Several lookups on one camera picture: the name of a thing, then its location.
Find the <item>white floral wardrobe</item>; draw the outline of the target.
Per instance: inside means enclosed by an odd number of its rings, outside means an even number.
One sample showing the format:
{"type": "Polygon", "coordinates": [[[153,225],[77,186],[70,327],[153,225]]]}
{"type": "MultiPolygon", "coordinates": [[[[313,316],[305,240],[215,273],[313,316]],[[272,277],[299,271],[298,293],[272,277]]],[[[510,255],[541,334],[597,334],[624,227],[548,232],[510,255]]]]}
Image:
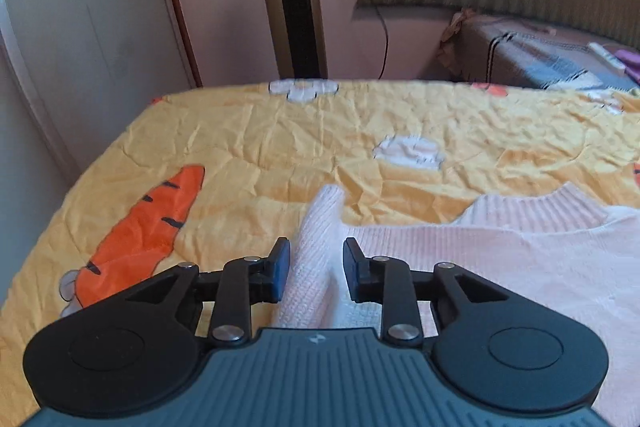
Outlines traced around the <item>white floral wardrobe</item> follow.
{"type": "Polygon", "coordinates": [[[169,0],[1,0],[1,284],[81,173],[191,88],[169,0]]]}

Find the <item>white remote control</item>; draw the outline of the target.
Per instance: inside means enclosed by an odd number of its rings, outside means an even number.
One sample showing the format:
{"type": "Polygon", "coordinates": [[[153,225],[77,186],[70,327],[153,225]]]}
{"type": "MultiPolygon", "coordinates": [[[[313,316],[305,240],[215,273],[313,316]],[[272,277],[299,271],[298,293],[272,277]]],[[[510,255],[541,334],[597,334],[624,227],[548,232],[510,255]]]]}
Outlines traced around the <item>white remote control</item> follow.
{"type": "Polygon", "coordinates": [[[605,49],[604,46],[601,46],[600,43],[590,42],[587,44],[587,48],[595,58],[597,58],[608,69],[611,69],[612,72],[615,72],[616,75],[626,75],[625,64],[612,53],[608,52],[608,50],[605,49]]]}

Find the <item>pink knitted sweater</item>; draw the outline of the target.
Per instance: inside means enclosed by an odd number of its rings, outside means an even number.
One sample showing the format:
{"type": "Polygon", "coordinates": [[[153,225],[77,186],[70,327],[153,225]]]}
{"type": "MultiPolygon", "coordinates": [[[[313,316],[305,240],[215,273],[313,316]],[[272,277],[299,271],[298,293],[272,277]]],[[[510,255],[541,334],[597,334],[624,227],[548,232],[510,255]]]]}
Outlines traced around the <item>pink knitted sweater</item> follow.
{"type": "Polygon", "coordinates": [[[590,327],[610,356],[594,408],[614,426],[639,422],[639,213],[602,206],[567,183],[538,197],[483,195],[449,225],[351,227],[345,193],[322,187],[300,226],[274,326],[378,327],[381,308],[357,305],[343,243],[427,271],[451,261],[590,327]]]}

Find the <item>purple cloth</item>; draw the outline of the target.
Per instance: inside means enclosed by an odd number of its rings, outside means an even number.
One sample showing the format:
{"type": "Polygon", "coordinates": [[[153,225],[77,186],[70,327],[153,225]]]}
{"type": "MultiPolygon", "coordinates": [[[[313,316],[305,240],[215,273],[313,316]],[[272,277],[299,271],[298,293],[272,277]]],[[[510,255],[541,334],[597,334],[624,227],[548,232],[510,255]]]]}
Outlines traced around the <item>purple cloth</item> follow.
{"type": "Polygon", "coordinates": [[[640,53],[619,49],[614,56],[625,65],[626,75],[635,83],[640,83],[640,53]]]}

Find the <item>yellow carrot print bedspread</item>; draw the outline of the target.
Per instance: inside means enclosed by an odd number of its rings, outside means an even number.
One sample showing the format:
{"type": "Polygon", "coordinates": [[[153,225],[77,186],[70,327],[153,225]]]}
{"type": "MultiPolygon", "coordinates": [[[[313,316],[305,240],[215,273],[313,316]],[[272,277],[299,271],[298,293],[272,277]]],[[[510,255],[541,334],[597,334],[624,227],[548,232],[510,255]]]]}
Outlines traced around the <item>yellow carrot print bedspread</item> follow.
{"type": "Polygon", "coordinates": [[[1,421],[37,410],[30,338],[128,282],[292,244],[318,192],[351,227],[449,225],[483,195],[570,183],[639,212],[639,101],[451,82],[294,82],[201,89],[150,105],[84,172],[1,310],[1,421]]]}

